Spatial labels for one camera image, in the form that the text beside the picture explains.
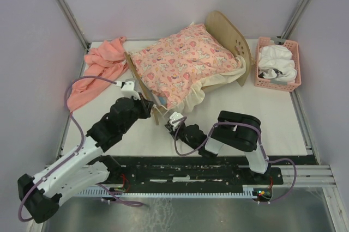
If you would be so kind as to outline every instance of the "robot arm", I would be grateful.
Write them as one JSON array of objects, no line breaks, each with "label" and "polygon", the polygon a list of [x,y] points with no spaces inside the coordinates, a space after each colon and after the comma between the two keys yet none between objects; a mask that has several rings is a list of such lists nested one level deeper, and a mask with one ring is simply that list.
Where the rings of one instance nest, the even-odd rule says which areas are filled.
[{"label": "robot arm", "polygon": [[[198,148],[207,138],[198,127],[198,125],[186,126],[178,122],[183,118],[180,113],[174,112],[166,124],[170,134],[174,137],[178,128],[178,135],[182,142],[191,148]],[[241,150],[249,162],[249,168],[253,173],[266,174],[270,170],[270,164],[267,162],[268,157],[263,154],[258,144],[258,134],[261,132],[261,122],[253,116],[239,114],[228,111],[221,111],[218,116],[218,123],[206,144],[202,146],[198,153],[203,157],[216,157],[224,145],[231,146]]]},{"label": "robot arm", "polygon": [[[37,185],[24,203],[37,223],[48,220],[77,192],[119,177],[120,165],[111,156],[101,155],[121,141],[122,136],[137,119],[149,118],[154,104],[135,91],[135,84],[135,80],[116,83],[125,97],[118,99],[110,111],[87,131],[85,142],[79,151],[73,148],[35,176],[24,174],[18,179],[21,200]],[[85,167],[96,159],[94,164]],[[57,170],[45,177],[54,168]]]}]

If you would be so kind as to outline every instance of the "pink blanket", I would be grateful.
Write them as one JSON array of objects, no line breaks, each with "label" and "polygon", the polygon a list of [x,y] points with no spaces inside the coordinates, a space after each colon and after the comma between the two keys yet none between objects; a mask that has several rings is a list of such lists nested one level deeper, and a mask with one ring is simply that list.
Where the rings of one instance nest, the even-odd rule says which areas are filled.
[{"label": "pink blanket", "polygon": [[[104,41],[98,48],[92,48],[85,55],[85,62],[89,68],[84,76],[100,76],[112,81],[121,76],[128,68],[125,62],[125,37],[114,39],[112,42]],[[96,98],[110,85],[109,82],[87,78],[73,85],[73,90],[68,98],[70,112],[82,107]]]}]

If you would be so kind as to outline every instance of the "white table surface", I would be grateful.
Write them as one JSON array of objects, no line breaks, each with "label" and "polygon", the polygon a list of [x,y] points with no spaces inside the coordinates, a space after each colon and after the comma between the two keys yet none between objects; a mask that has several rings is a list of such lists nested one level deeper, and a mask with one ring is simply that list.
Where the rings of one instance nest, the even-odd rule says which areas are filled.
[{"label": "white table surface", "polygon": [[[247,40],[251,53],[255,53],[256,40]],[[127,41],[126,51],[141,50],[153,41]],[[101,42],[92,43],[98,47]],[[204,133],[208,133],[217,121],[222,110],[250,114],[260,119],[262,143],[270,156],[307,155],[303,137],[288,92],[258,88],[254,86],[253,69],[243,87],[237,82],[227,84],[210,93],[204,101],[189,113],[186,124],[198,124]],[[127,71],[118,80],[132,78]],[[84,132],[109,111],[112,104],[122,97],[119,88],[109,86],[96,99],[74,112]],[[79,144],[80,134],[74,123],[69,124],[64,142],[63,154]],[[192,150],[181,141],[177,142],[179,151]],[[138,120],[123,136],[123,139],[107,151],[113,156],[177,156],[173,139],[164,125],[156,126],[153,118]],[[219,156],[240,156],[243,152],[230,146],[224,146]]]}]

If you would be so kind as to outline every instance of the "wooden doll bed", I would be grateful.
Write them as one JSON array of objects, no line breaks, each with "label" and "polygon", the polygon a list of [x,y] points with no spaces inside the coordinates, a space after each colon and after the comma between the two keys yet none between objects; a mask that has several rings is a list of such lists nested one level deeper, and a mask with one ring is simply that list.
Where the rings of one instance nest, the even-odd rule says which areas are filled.
[{"label": "wooden doll bed", "polygon": [[[245,40],[245,38],[242,36],[242,34],[239,32],[239,30],[227,19],[226,16],[224,16],[219,11],[213,11],[211,12],[205,21],[206,30],[209,34],[211,34],[220,45],[222,45],[224,48],[229,50],[231,53],[236,55],[240,55],[244,58],[246,63],[246,72],[237,79],[237,82],[240,84],[240,86],[243,86],[246,82],[246,79],[250,73],[251,70],[251,64],[252,64],[252,56],[250,52],[250,48]],[[147,87],[143,84],[142,80],[140,79],[136,68],[131,60],[131,57],[127,54],[127,62],[129,64],[129,68],[132,71],[133,75],[139,80],[140,87],[142,88],[143,94],[147,99],[151,99],[150,95],[148,94],[149,91],[147,90]],[[206,86],[203,87],[202,90],[205,93],[208,93],[214,89],[217,89],[224,84],[217,84],[213,86]],[[158,110],[160,110],[162,113],[164,113],[164,109],[162,107],[158,107]],[[158,111],[156,109],[153,110],[154,113],[154,119],[156,124],[159,124],[158,119]]]}]

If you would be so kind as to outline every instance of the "wooden headboard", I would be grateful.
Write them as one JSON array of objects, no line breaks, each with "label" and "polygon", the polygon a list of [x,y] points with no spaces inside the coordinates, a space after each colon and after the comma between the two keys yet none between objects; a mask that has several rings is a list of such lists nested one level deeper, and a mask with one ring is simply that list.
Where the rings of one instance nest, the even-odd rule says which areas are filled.
[{"label": "wooden headboard", "polygon": [[211,12],[205,21],[206,30],[220,45],[245,59],[246,72],[236,81],[243,86],[251,70],[252,56],[249,45],[237,28],[219,11]]}]

